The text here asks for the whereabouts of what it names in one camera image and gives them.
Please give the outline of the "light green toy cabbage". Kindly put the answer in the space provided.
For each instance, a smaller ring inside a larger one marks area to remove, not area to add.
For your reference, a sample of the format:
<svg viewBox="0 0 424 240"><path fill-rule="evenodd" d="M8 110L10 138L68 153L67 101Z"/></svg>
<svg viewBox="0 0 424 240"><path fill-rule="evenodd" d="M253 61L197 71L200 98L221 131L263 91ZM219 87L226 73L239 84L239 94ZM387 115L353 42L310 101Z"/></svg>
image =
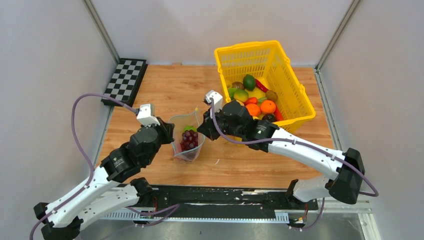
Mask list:
<svg viewBox="0 0 424 240"><path fill-rule="evenodd" d="M184 132L186 132L186 131L193 131L193 132L197 132L197 128L196 128L196 127L194 127L193 125L186 125L186 126L183 128L183 131L184 131Z"/></svg>

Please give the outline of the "dark red toy grapes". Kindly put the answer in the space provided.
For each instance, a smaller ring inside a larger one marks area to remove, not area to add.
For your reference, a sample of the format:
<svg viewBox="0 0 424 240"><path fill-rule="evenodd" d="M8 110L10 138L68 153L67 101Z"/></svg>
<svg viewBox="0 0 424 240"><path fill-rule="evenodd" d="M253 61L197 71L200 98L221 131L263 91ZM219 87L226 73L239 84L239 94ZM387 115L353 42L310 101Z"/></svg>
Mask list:
<svg viewBox="0 0 424 240"><path fill-rule="evenodd" d="M199 146L199 135L194 131L185 131L182 133L180 147L183 152L192 150Z"/></svg>

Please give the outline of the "clear zip top bag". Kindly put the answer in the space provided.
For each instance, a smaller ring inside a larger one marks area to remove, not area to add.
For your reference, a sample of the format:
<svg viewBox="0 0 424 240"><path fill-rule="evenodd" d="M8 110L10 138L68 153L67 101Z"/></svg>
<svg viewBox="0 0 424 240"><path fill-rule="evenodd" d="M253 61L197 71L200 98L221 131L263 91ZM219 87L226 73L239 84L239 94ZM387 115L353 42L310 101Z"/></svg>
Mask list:
<svg viewBox="0 0 424 240"><path fill-rule="evenodd" d="M190 114L180 114L168 121L174 124L172 142L173 158L193 162L200 154L205 137L197 131L200 126L198 107Z"/></svg>

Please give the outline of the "green toy mango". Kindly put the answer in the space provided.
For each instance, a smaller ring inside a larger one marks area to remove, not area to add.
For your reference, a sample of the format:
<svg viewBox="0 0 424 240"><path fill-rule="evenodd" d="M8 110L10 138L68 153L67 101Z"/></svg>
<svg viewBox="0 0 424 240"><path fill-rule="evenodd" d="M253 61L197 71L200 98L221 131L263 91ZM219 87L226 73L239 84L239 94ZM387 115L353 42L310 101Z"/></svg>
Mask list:
<svg viewBox="0 0 424 240"><path fill-rule="evenodd" d="M241 88L237 88L233 94L233 98L242 103L246 102L249 99L249 94L247 91Z"/></svg>

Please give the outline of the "yellow plastic basket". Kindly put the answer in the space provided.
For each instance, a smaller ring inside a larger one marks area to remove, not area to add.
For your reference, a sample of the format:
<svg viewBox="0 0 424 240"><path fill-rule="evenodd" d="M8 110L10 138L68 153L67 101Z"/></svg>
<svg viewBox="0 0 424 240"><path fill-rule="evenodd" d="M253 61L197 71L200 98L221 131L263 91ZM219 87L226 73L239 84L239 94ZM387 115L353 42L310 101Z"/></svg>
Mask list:
<svg viewBox="0 0 424 240"><path fill-rule="evenodd" d="M242 82L249 74L278 95L276 106L280 113L276 125L294 133L316 116L305 87L298 81L290 59L277 40L219 47L214 56L225 103L231 101L227 91L230 85Z"/></svg>

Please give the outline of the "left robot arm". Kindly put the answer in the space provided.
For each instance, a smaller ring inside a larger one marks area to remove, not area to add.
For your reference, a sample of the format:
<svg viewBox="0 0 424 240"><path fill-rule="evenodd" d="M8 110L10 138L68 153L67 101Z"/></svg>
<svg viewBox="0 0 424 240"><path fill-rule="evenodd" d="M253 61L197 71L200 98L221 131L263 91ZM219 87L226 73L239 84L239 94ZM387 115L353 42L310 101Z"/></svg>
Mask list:
<svg viewBox="0 0 424 240"><path fill-rule="evenodd" d="M133 179L115 193L102 196L150 165L162 145L174 141L175 124L160 117L142 125L128 142L110 152L89 177L60 199L40 202L33 209L45 240L73 240L103 216L124 207L149 206L153 189L144 177Z"/></svg>

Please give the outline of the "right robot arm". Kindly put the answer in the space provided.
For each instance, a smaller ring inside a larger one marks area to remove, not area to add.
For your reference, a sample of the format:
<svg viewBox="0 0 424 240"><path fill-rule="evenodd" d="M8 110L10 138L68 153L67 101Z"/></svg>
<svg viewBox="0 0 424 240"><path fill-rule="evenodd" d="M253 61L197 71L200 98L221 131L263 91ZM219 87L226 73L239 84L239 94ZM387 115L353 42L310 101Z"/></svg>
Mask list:
<svg viewBox="0 0 424 240"><path fill-rule="evenodd" d="M321 173L319 177L291 181L285 195L290 208L298 209L305 202L325 197L356 204L365 178L365 167L358 150L335 150L299 138L274 123L254 119L247 108L236 101L223 107L212 97L206 97L204 101L210 108L204 113L197 130L210 140L223 137L256 151L294 159Z"/></svg>

